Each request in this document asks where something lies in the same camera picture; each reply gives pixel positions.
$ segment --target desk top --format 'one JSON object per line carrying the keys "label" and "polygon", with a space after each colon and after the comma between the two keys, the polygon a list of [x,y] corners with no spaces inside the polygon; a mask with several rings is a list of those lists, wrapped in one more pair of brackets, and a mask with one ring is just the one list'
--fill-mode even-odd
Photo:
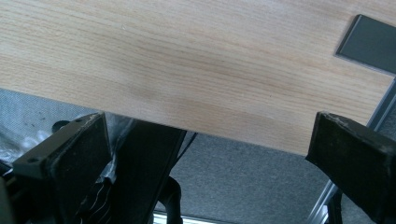
{"label": "desk top", "polygon": [[392,77],[334,57],[384,1],[3,1],[0,88],[305,154],[317,111],[367,122]]}

